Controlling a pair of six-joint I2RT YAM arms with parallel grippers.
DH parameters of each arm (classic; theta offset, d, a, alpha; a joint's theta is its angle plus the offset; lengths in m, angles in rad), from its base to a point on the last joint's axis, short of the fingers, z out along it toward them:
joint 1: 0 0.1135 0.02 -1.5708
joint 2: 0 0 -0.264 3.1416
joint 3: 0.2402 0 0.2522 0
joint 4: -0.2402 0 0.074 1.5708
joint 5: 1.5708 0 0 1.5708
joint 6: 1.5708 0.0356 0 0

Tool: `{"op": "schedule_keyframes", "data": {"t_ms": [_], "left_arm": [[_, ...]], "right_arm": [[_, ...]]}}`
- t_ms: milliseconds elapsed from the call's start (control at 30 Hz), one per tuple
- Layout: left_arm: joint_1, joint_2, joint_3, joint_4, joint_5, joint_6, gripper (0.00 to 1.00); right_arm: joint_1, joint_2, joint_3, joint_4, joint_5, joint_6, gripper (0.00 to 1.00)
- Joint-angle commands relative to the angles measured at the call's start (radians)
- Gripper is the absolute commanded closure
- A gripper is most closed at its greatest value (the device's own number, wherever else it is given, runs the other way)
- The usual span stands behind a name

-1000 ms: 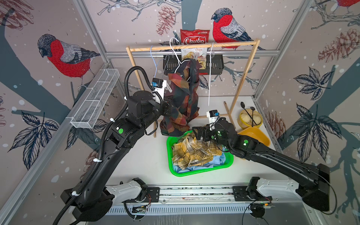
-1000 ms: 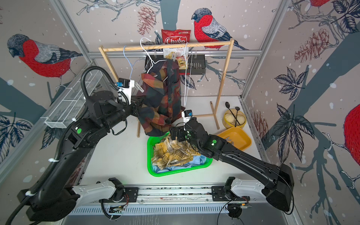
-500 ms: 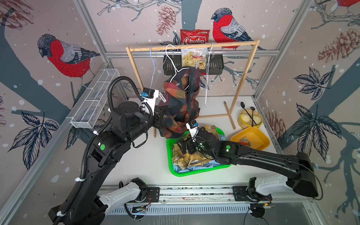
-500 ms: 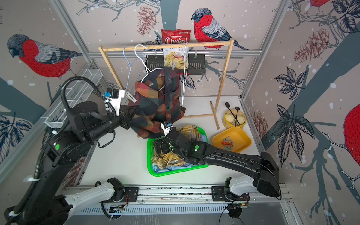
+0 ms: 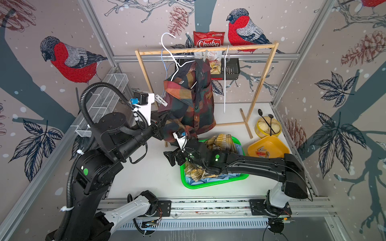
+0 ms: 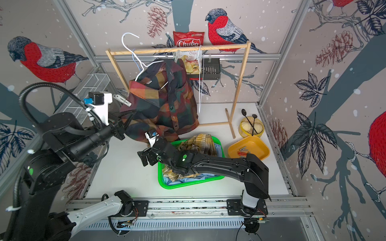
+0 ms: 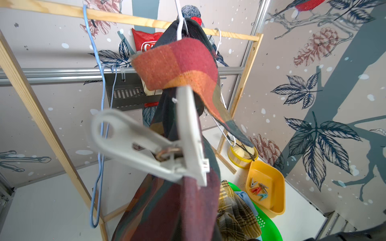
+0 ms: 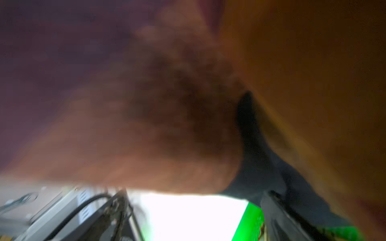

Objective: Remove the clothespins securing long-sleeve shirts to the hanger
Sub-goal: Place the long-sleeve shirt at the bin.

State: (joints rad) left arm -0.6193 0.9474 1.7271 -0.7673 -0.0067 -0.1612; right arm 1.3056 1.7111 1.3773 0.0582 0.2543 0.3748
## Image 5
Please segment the light blue long-sleeve shirt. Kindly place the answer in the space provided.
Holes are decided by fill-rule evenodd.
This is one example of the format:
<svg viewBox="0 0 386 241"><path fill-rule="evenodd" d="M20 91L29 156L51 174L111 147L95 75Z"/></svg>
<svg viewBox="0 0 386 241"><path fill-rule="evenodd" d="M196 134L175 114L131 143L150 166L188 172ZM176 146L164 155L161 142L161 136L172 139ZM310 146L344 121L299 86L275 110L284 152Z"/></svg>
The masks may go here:
<svg viewBox="0 0 386 241"><path fill-rule="evenodd" d="M188 189L199 189L233 181L240 181L249 177L248 174L221 174L217 177L207 177L196 182L190 176L187 176L186 171L186 164L184 164L180 167L181 181Z"/></svg>

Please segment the yellow plaid flannel shirt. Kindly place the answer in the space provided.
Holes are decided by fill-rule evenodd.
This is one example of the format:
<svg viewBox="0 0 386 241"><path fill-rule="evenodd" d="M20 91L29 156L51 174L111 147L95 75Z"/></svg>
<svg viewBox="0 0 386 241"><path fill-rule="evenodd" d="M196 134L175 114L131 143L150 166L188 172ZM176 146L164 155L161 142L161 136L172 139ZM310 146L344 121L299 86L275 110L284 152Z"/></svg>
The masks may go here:
<svg viewBox="0 0 386 241"><path fill-rule="evenodd" d="M236 154L240 154L241 151L241 154L243 153L241 145L235 144L230 134L219 134L217 136L213 136L212 138L205 140L204 143L210 150L230 151ZM186 162L185 164L187 168L187 176L190 176L196 182L207 177L220 176L209 174L204 169L196 167L189 162Z"/></svg>

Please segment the dark red plaid shirt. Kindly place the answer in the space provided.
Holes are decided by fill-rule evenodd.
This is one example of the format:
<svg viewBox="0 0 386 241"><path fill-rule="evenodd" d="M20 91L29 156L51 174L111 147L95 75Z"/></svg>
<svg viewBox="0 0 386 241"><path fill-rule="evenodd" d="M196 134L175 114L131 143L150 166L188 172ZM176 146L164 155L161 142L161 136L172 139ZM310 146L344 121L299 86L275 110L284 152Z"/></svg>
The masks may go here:
<svg viewBox="0 0 386 241"><path fill-rule="evenodd" d="M167 106L158 111L169 111L169 119L162 130L164 140L177 145L173 133L183 130L189 138L210 131L216 125L214 95L209 61L195 59L184 65L175 76L163 82Z"/></svg>

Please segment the white wire hanger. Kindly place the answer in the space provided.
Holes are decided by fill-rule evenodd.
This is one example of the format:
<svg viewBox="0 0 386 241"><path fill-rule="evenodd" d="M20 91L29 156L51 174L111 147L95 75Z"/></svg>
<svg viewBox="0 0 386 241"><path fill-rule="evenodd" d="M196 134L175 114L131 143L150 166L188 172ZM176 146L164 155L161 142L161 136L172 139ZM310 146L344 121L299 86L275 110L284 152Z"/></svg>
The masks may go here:
<svg viewBox="0 0 386 241"><path fill-rule="evenodd" d="M168 78L168 67L166 66L166 63L165 63L164 58L163 58L163 49L161 50L160 56L161 56L161 61L163 63L164 69L165 69L165 79L167 79Z"/></svg>

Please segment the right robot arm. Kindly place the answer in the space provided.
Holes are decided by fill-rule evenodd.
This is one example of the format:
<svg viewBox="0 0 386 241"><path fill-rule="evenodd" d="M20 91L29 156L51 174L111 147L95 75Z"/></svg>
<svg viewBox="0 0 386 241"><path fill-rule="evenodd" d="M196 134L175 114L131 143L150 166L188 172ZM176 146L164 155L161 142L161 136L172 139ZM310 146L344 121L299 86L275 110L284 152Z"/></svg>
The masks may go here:
<svg viewBox="0 0 386 241"><path fill-rule="evenodd" d="M291 199L309 197L304 169L292 154L285 154L282 158L249 157L230 151L210 150L203 142L191 139L183 148L165 151L164 156L171 166L189 162L209 174L249 174L275 180L276 186L267 191L263 208L259 209L269 215L283 212Z"/></svg>

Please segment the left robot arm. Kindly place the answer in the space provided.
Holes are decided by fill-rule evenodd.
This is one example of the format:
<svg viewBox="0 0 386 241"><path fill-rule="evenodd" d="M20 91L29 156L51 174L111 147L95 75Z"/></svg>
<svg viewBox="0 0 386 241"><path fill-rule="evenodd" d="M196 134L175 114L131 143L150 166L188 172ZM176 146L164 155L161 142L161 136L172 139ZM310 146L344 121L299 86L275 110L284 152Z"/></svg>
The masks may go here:
<svg viewBox="0 0 386 241"><path fill-rule="evenodd" d="M86 106L86 98L97 88L108 88L132 111L136 125L129 126L126 116L112 112L95 123ZM88 86L80 96L80 111L90 126L89 144L81 149L69 171L66 186L66 206L59 228L46 236L48 241L107 241L120 223L157 209L157 197L150 191L116 211L101 212L98 206L123 163L131 161L132 154L147 146L150 138L163 139L162 129L169 117L168 111L150 111L146 118L143 106L133 105L121 91L106 82Z"/></svg>

